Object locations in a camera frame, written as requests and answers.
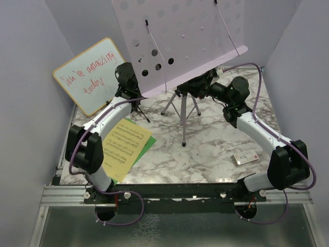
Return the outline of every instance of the marble surface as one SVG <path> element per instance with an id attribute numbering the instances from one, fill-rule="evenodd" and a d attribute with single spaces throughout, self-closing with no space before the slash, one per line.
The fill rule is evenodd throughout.
<path id="1" fill-rule="evenodd" d="M 219 83 L 227 85 L 234 77 L 243 76 L 249 81 L 250 96 L 247 104 L 252 107 L 258 89 L 258 71 L 235 69 L 221 76 Z M 129 171 L 123 183 L 215 183 L 235 182 L 255 172 L 267 170 L 269 156 L 248 135 L 228 124 L 222 113 L 222 106 L 211 98 L 197 99 L 201 116 L 194 111 L 187 120 L 186 147 L 182 147 L 182 126 L 179 117 L 170 106 L 165 116 L 160 112 L 171 98 L 173 91 L 142 101 L 141 109 L 151 120 L 148 123 L 140 113 L 132 113 L 136 124 L 153 132 L 157 142 Z M 180 111 L 180 98 L 174 103 Z M 188 112 L 193 108 L 191 97 L 187 100 Z M 257 115 L 275 130 L 279 130 L 265 85 L 262 85 Z M 94 116 L 87 117 L 78 110 L 76 125 L 83 125 Z M 232 156 L 254 149 L 259 160 L 236 166 Z M 68 162 L 63 161 L 60 184 L 86 184 L 82 175 L 68 173 Z"/>

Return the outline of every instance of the green paper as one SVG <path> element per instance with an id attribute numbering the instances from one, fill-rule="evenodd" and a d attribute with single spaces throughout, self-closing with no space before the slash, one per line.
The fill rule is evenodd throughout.
<path id="1" fill-rule="evenodd" d="M 150 138 L 148 139 L 148 141 L 146 142 L 145 146 L 143 147 L 142 151 L 139 153 L 138 157 L 136 158 L 134 164 L 132 165 L 132 167 L 136 164 L 137 161 L 139 161 L 140 158 L 142 158 L 142 156 L 153 146 L 153 144 L 155 144 L 156 139 L 152 136 L 150 136 Z M 118 181 L 112 179 L 114 184 L 117 184 Z"/>

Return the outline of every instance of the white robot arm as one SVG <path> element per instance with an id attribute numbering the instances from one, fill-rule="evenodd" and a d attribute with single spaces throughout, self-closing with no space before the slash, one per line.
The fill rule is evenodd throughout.
<path id="1" fill-rule="evenodd" d="M 140 102 L 141 95 L 132 66 L 129 63 L 120 65 L 117 69 L 119 90 L 112 102 L 93 120 L 83 127 L 72 126 L 69 131 L 65 158 L 70 161 L 73 158 L 74 166 L 83 170 L 88 179 L 99 189 L 107 191 L 111 188 L 112 181 L 105 174 L 101 164 L 103 151 L 101 142 L 109 131 L 123 118 L 135 110 Z M 192 79 L 182 84 L 180 89 L 188 91 L 194 97 L 204 98 L 207 96 L 216 98 L 226 104 L 223 109 L 225 119 L 235 128 L 245 132 L 253 138 L 270 156 L 271 161 L 267 172 L 260 172 L 240 179 L 237 182 L 241 196 L 261 189 L 284 189 L 309 177 L 309 167 L 291 148 L 280 140 L 275 139 L 255 121 L 251 109 L 246 106 L 245 99 L 249 95 L 248 81 L 243 77 L 236 77 L 228 86 L 213 83 L 212 79 L 217 76 L 215 69 L 210 70 L 197 79 Z M 136 99 L 133 103 L 127 100 Z M 271 127 L 261 122 L 280 139 L 294 145 L 307 157 L 306 145 L 298 140 L 291 141 L 281 136 Z M 82 134 L 94 126 L 86 135 L 84 146 L 78 143 Z M 75 157 L 72 157 L 76 145 L 80 145 Z"/>

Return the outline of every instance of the yellow paper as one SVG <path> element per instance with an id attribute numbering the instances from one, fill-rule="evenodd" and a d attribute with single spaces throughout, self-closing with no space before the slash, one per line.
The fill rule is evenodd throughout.
<path id="1" fill-rule="evenodd" d="M 122 182 L 152 132 L 128 120 L 121 120 L 103 141 L 103 168 L 106 174 Z"/>

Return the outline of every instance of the white wall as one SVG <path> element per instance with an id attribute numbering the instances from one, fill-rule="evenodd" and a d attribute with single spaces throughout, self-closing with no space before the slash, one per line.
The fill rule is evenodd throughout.
<path id="1" fill-rule="evenodd" d="M 0 240 L 28 246 L 73 107 L 52 78 L 72 53 L 43 0 L 0 1 Z"/>
<path id="2" fill-rule="evenodd" d="M 245 43 L 249 50 L 229 64 L 265 65 L 301 0 L 245 0 Z M 129 61 L 112 0 L 45 0 L 75 55 L 104 37 Z"/>
<path id="3" fill-rule="evenodd" d="M 311 190 L 329 245 L 329 1 L 304 0 L 265 67 L 283 134 L 307 144 L 318 183 Z"/>

